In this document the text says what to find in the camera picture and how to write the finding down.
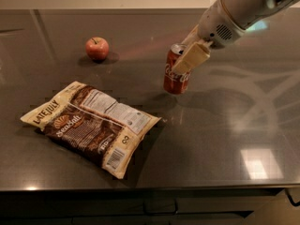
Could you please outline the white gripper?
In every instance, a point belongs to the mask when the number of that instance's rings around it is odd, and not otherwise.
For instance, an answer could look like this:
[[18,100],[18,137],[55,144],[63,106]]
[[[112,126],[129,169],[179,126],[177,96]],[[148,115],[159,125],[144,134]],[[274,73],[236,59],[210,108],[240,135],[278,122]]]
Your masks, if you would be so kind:
[[234,44],[245,33],[246,30],[234,22],[224,1],[217,0],[201,16],[199,25],[182,40],[182,44],[192,44],[177,59],[172,71],[179,75],[190,72],[210,58],[210,46],[214,49],[225,48]]

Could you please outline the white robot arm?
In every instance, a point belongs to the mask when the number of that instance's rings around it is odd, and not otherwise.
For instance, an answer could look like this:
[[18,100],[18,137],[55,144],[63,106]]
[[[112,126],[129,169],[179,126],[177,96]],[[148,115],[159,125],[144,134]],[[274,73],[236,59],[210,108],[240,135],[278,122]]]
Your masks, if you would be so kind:
[[289,8],[299,0],[217,0],[182,41],[187,48],[172,71],[184,74],[204,63],[212,49],[232,45],[263,18]]

